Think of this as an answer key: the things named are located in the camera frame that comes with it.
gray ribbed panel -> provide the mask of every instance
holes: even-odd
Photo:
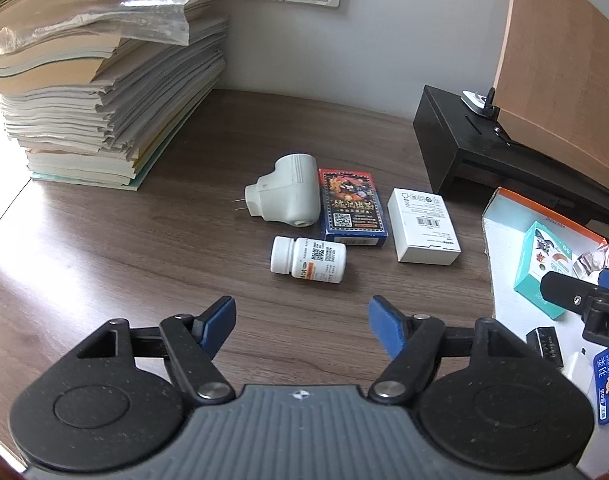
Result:
[[[487,480],[446,459],[406,411],[373,404],[355,386],[247,386],[224,406],[194,412],[155,457],[115,473],[65,475],[31,468],[32,480]],[[571,467],[529,476],[580,480]]]

red and blue box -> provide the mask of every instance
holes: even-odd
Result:
[[[346,245],[383,245],[388,232],[371,174],[341,170],[318,170],[318,174],[323,239]]]

stack of papers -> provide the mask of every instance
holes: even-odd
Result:
[[[25,12],[27,1],[37,5],[33,14]],[[66,1],[78,10],[98,7],[97,0]],[[181,6],[181,46],[135,39],[149,31],[134,29],[133,20],[126,28],[124,20],[72,27],[76,18],[54,0],[3,0],[0,34],[28,40],[0,54],[2,111],[8,136],[26,149],[32,177],[137,189],[224,70],[228,20],[210,12],[211,1]],[[129,37],[126,29],[136,33]]]

barcode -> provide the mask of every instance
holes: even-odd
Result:
[[[350,238],[348,236],[336,236],[334,242],[344,245],[377,245],[378,238]]]
[[[351,215],[349,213],[334,213],[333,223],[335,227],[353,227]]]
[[[433,220],[432,218],[422,218],[422,216],[415,217],[417,223],[419,225],[428,225],[431,227],[440,227],[440,222],[438,220]]]

open white box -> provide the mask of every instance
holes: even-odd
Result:
[[[513,290],[524,234],[536,221],[563,240],[573,251],[574,259],[605,243],[601,236],[568,218],[518,193],[498,188],[483,215],[495,318],[522,339],[536,327],[554,326],[564,362],[568,363],[574,352],[585,348],[592,364],[595,354],[604,350],[604,347],[582,339],[584,324],[578,314],[565,312],[558,319],[552,320]],[[595,380],[588,395],[595,411]],[[591,478],[609,472],[609,424],[595,424],[593,437],[578,467]]]

